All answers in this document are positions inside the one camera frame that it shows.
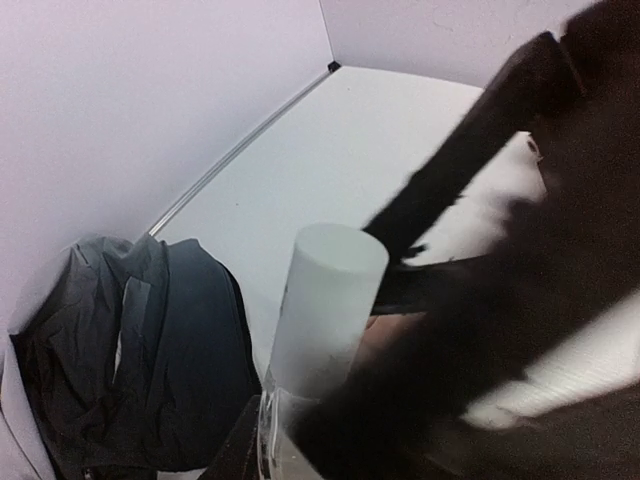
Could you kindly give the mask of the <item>clear nail polish bottle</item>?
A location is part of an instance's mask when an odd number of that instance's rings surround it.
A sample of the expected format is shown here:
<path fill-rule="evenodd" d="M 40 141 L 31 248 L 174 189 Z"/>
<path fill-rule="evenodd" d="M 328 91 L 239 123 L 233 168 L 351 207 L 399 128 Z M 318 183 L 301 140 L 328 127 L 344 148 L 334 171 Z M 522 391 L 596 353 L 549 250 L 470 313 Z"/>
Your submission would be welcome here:
<path fill-rule="evenodd" d="M 256 440 L 260 479 L 321 479 L 289 435 L 298 417 L 317 403 L 317 399 L 299 397 L 281 388 L 271 371 L 266 371 L 258 411 Z"/>

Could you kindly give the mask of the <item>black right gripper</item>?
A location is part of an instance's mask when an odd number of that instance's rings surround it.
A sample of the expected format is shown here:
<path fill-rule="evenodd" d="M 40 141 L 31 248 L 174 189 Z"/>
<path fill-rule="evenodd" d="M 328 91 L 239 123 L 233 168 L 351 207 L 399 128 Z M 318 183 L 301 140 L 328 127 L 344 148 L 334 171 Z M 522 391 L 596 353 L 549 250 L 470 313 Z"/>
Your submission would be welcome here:
<path fill-rule="evenodd" d="M 501 431 L 464 418 L 639 287 L 639 5 L 599 1 L 555 39 L 584 91 L 528 129 L 551 187 L 486 255 L 385 273 L 371 314 L 424 317 L 300 416 L 322 477 L 638 477 L 637 385 Z"/>

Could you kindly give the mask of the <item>nail polish brush cap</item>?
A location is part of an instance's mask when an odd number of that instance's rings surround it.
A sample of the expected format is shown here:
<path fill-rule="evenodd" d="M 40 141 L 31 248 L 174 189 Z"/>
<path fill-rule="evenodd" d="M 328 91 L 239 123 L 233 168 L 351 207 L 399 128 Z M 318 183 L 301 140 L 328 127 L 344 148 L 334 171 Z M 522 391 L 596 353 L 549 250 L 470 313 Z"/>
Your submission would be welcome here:
<path fill-rule="evenodd" d="M 371 235 L 320 223 L 296 235 L 264 388 L 315 399 L 342 384 L 389 254 Z"/>

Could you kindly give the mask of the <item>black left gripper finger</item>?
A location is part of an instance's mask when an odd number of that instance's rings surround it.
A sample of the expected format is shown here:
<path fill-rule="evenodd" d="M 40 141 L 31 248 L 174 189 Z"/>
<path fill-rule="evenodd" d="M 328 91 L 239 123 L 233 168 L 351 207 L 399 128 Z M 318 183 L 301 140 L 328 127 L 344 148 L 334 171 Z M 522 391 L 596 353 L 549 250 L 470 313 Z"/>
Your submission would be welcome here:
<path fill-rule="evenodd" d="M 258 480 L 257 434 L 260 395 L 254 395 L 239 415 L 215 458 L 198 480 Z"/>

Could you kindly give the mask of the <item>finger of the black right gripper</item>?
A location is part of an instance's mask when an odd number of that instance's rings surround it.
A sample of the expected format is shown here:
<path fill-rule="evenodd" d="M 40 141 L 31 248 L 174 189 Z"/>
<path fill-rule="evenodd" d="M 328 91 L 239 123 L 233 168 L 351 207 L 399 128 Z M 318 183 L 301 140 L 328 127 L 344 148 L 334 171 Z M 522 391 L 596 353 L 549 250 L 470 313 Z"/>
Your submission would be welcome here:
<path fill-rule="evenodd" d="M 520 131 L 583 95 L 571 60 L 550 32 L 519 47 L 426 163 L 366 225 L 392 260 L 453 205 L 471 180 Z"/>

